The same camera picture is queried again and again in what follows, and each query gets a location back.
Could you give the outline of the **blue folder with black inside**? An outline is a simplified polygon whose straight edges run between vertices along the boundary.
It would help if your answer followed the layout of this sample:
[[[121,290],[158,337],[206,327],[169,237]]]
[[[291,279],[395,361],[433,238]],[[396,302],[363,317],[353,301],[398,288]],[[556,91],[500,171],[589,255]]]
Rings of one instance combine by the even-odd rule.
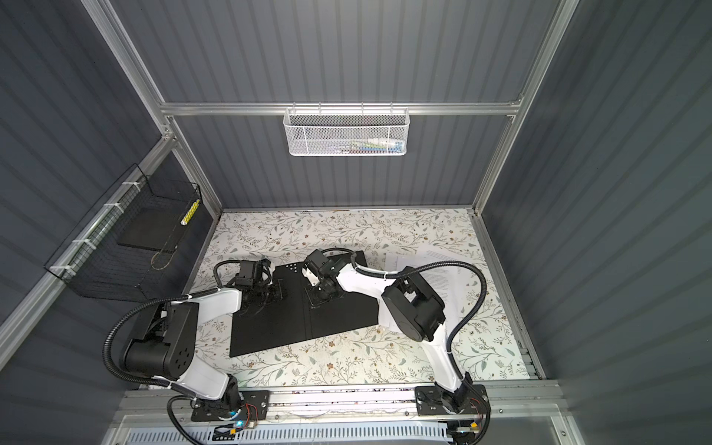
[[[347,293],[313,306],[312,287],[301,269],[300,263],[276,267],[274,282],[281,289],[281,299],[233,315],[231,358],[378,323],[378,302],[362,294]]]

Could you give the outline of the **printed paper sheet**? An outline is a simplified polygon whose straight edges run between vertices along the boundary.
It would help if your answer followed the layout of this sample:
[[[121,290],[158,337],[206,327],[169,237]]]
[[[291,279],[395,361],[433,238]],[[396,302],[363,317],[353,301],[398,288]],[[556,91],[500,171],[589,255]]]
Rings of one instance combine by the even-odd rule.
[[[468,298],[478,290],[478,278],[469,270],[452,268],[447,271],[445,302],[445,326],[447,336],[469,311]]]
[[[406,266],[417,268],[431,263],[443,263],[444,261],[472,263],[472,261],[466,257],[448,250],[443,250],[442,248],[421,248],[421,250],[415,254],[387,253],[384,269],[376,275],[380,278],[386,278],[393,274],[398,274]]]

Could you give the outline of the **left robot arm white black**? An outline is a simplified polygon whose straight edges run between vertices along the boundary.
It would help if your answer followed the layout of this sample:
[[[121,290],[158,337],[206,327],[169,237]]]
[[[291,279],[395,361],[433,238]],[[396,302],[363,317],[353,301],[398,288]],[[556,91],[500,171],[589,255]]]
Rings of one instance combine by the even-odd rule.
[[[195,401],[216,404],[228,413],[244,405],[237,379],[198,358],[198,328],[223,315],[261,309],[280,295],[272,284],[271,262],[228,260],[213,267],[216,286],[176,300],[144,304],[135,318],[122,358],[113,369],[142,385],[171,388]]]

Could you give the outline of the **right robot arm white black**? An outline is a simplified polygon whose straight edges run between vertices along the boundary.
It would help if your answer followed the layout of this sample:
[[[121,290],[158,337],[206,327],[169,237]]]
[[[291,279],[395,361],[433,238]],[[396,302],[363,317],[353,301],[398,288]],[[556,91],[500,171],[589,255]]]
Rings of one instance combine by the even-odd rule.
[[[320,297],[357,293],[381,302],[400,333],[422,345],[441,392],[439,404],[447,413],[462,413],[472,381],[456,363],[452,335],[446,329],[445,301],[422,276],[424,271],[424,266],[400,272],[370,270],[354,255],[346,260],[322,250],[313,251],[302,266],[302,274]]]

